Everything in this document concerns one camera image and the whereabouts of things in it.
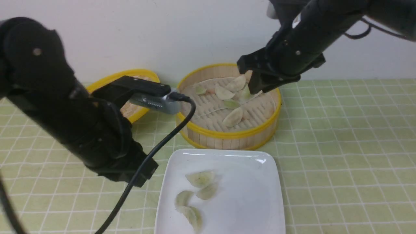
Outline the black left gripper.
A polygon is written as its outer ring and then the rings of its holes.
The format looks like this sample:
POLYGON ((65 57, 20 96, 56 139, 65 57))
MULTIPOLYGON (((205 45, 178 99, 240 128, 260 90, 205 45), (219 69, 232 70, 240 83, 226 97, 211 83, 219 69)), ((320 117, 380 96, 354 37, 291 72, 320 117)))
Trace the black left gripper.
POLYGON ((127 182, 141 188, 158 168, 153 160, 145 160, 143 147, 133 139, 131 122, 120 108, 135 93, 162 97, 172 92, 169 85, 131 76, 122 76, 93 91, 87 98, 75 98, 77 104, 87 105, 83 114, 94 120, 86 133, 70 143, 70 151, 98 176, 113 182, 127 182))

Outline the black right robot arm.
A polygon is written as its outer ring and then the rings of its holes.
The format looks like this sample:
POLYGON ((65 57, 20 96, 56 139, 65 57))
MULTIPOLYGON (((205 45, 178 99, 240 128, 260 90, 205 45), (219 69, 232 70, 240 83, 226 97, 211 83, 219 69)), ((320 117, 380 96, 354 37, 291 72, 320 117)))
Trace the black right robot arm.
POLYGON ((325 63, 324 50, 342 35, 357 40, 372 28, 415 41, 414 0, 271 0, 267 16, 281 27, 262 49, 242 55, 240 74, 251 71, 251 94, 295 83, 325 63))

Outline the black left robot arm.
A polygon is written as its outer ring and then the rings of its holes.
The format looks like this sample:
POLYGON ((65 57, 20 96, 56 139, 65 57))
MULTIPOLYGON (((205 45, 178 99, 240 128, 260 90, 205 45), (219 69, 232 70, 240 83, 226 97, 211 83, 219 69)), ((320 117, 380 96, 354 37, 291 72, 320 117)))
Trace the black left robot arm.
POLYGON ((122 76, 89 93, 69 66, 58 33, 25 17, 1 21, 1 98, 7 98, 89 170, 130 182, 147 154, 120 111, 133 97, 158 99, 168 85, 122 76))

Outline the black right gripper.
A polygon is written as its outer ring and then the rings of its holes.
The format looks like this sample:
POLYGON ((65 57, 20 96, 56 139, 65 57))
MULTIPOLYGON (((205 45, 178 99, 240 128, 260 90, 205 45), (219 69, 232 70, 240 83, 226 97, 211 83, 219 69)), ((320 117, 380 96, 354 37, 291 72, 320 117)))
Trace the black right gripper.
POLYGON ((326 14, 273 14, 279 30, 263 48, 242 55, 237 61, 241 74, 251 71, 251 95, 267 93, 278 85, 294 83, 301 75, 326 62, 326 14))

